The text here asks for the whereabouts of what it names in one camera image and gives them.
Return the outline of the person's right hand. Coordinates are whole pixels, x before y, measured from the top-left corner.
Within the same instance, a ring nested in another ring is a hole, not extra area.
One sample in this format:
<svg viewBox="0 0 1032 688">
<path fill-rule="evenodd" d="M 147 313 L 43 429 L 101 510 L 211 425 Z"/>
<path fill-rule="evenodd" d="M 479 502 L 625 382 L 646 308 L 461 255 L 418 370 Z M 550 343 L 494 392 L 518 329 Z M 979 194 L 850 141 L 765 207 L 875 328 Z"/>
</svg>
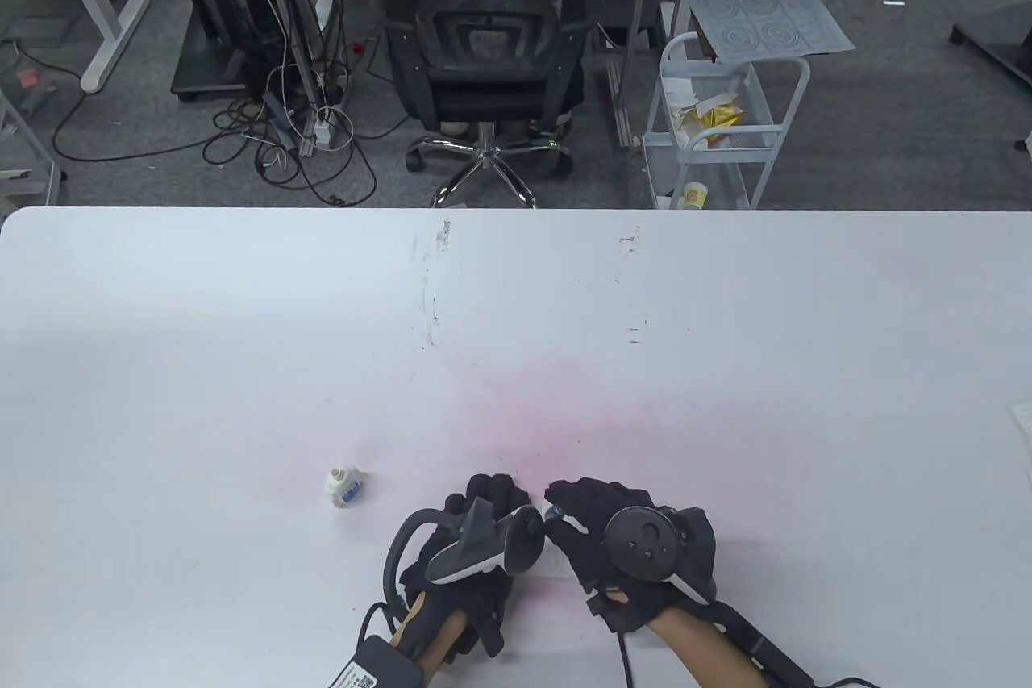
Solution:
<svg viewBox="0 0 1032 688">
<path fill-rule="evenodd" d="M 546 519 L 547 537 L 612 632 L 637 632 L 670 608 L 697 613 L 715 601 L 715 535 L 701 507 L 675 511 L 646 490 L 590 477 L 556 479 L 544 498 L 563 512 Z"/>
</svg>

